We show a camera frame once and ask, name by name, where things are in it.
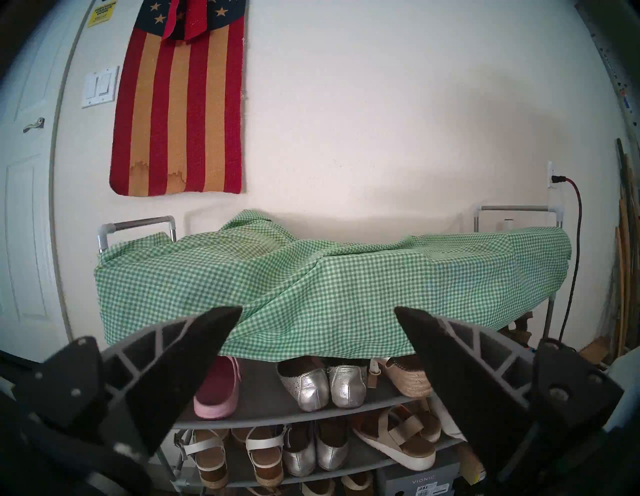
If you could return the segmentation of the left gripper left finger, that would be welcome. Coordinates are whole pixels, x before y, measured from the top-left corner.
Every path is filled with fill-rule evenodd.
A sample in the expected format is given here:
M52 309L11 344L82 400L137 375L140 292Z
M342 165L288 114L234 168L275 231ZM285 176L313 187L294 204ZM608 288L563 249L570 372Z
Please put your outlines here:
M240 306L140 329L100 351L84 336L37 365L14 388L20 429L33 445L87 446L151 456L215 363Z

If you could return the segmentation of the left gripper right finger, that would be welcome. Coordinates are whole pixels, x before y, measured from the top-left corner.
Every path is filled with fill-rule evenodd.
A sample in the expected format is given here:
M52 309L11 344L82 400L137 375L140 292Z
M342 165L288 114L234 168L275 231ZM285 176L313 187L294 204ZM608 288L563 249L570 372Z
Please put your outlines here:
M397 306L434 393L485 467L544 467L593 433L623 389L555 338L535 351L483 326Z

